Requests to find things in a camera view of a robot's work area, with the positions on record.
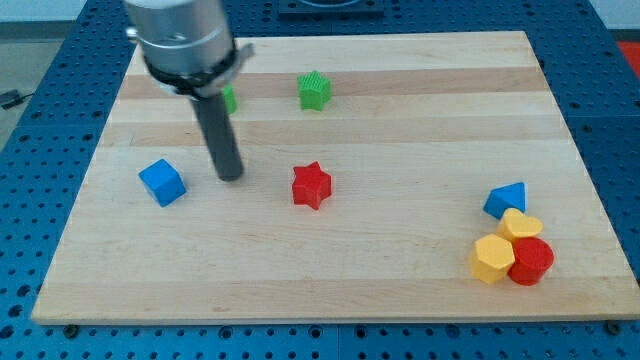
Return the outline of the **green block behind arm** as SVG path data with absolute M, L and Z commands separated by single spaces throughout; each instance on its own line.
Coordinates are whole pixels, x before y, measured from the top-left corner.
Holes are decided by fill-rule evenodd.
M 226 110 L 229 114 L 233 114 L 237 111 L 237 101 L 232 84 L 226 85 L 222 89 L 222 96 L 225 103 Z

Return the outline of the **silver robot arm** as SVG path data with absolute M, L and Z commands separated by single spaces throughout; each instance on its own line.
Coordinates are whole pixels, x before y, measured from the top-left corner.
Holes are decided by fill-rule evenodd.
M 192 98 L 219 94 L 254 55 L 237 45 L 220 0 L 125 0 L 127 36 L 162 87 Z

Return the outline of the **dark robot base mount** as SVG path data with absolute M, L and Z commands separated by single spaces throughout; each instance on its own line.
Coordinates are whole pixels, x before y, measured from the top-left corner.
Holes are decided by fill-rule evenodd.
M 384 14 L 384 0 L 277 0 L 280 18 Z

